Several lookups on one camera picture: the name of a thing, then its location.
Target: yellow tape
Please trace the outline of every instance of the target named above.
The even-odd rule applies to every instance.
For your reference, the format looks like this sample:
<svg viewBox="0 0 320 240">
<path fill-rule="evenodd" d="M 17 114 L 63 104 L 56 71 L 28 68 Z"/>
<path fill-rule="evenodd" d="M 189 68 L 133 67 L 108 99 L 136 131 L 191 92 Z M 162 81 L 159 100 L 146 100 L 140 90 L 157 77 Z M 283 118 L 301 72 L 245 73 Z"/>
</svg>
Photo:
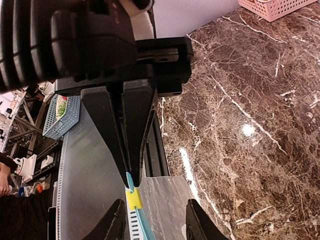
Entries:
<svg viewBox="0 0 320 240">
<path fill-rule="evenodd" d="M 130 210 L 135 210 L 135 207 L 142 209 L 144 206 L 142 204 L 141 195 L 137 188 L 134 189 L 134 192 L 125 191 L 126 198 L 128 199 Z"/>
</svg>

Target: floor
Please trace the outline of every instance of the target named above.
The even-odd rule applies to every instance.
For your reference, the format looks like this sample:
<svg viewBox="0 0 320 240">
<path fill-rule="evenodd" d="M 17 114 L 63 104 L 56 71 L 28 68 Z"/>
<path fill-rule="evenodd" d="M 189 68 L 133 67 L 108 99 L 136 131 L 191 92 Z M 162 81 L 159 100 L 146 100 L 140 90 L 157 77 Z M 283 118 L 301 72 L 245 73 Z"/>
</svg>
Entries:
<svg viewBox="0 0 320 240">
<path fill-rule="evenodd" d="M 320 239 L 320 4 L 189 37 L 192 77 L 159 100 L 170 173 L 231 240 Z"/>
</svg>

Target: gray plastic basket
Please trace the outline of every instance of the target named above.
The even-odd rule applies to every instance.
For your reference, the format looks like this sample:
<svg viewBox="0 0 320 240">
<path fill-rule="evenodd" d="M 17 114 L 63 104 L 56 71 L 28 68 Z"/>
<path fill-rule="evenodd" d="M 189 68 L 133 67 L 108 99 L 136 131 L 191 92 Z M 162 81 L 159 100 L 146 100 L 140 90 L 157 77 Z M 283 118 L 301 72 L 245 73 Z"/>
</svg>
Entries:
<svg viewBox="0 0 320 240">
<path fill-rule="evenodd" d="M 51 100 L 42 133 L 43 136 L 54 140 L 58 140 L 59 138 L 61 138 L 79 121 L 81 102 L 80 96 L 68 97 L 65 113 L 57 121 L 57 99 L 58 95 L 55 95 Z"/>
</svg>

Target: green item in basket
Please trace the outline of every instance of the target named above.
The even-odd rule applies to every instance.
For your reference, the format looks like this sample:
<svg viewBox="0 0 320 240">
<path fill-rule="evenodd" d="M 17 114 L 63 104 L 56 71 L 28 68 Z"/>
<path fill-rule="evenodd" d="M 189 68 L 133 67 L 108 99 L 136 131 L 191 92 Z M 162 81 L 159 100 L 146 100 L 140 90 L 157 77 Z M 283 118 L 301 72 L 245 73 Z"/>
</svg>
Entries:
<svg viewBox="0 0 320 240">
<path fill-rule="evenodd" d="M 67 110 L 68 97 L 58 95 L 56 99 L 55 117 L 59 120 Z"/>
</svg>

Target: basket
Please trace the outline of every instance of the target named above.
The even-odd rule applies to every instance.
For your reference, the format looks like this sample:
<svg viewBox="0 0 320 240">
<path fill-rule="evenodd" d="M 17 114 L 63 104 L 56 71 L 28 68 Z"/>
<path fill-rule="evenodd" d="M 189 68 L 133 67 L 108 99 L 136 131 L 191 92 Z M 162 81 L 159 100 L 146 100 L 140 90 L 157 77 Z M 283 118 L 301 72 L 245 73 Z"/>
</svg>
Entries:
<svg viewBox="0 0 320 240">
<path fill-rule="evenodd" d="M 318 0 L 238 0 L 239 4 L 272 22 Z"/>
<path fill-rule="evenodd" d="M 64 114 L 57 120 L 57 98 L 58 95 L 55 95 L 51 100 L 42 133 L 43 136 L 53 140 L 58 140 L 68 132 L 79 121 L 80 113 L 80 96 L 70 96 L 68 97 Z"/>
</svg>

